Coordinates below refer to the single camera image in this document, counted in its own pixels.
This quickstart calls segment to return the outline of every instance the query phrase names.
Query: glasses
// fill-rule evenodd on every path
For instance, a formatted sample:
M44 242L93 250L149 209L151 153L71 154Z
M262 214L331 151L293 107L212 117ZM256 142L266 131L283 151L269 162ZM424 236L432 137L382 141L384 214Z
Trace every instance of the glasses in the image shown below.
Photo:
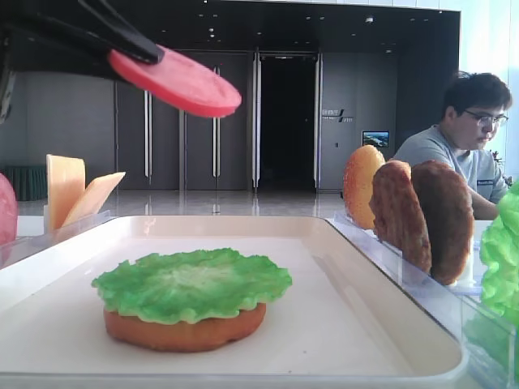
M481 115L479 113L470 112L469 110L465 110L465 112L469 113L478 121L478 126L480 127L488 127L488 126L502 126L508 121L508 118L504 115L500 115L497 117L493 117L490 115Z

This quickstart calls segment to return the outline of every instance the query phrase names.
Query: white tray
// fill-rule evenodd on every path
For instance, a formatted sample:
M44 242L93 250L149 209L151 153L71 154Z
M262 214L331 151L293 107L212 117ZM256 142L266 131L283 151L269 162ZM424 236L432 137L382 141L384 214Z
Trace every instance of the white tray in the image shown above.
M294 279L255 334L197 354L107 336L93 278L151 252L219 247L266 254ZM247 387L458 387L465 373L458 342L325 220L123 217L4 271L46 261L70 271L40 290L18 280L27 298L0 305L1 388L229 388L252 377Z

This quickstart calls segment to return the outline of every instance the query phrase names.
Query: gray t-shirt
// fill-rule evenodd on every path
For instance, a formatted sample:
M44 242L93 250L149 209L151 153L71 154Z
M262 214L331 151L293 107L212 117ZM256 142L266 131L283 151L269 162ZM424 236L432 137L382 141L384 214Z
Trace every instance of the gray t-shirt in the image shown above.
M493 203L498 203L508 189L491 152L473 150L456 157L438 126L409 137L393 158L411 166L426 160L444 162L456 170L472 189Z

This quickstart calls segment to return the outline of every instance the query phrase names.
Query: man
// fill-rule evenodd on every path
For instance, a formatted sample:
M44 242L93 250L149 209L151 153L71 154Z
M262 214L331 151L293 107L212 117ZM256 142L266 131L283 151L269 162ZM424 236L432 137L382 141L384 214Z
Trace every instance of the man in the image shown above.
M444 95L440 124L409 137L394 156L411 166L437 160L466 181L474 217L494 220L507 185L491 152L484 150L508 118L512 96L498 77L460 73Z

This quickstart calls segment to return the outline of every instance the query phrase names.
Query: ceiling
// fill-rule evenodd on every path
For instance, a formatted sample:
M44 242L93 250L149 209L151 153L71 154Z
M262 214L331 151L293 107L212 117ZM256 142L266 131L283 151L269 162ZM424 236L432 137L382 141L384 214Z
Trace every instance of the ceiling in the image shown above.
M2 0L0 15L23 8L88 28L75 0ZM394 55L453 25L453 11L287 2L109 0L145 36L172 49L368 52ZM15 67L92 72L92 63L64 50L15 36Z

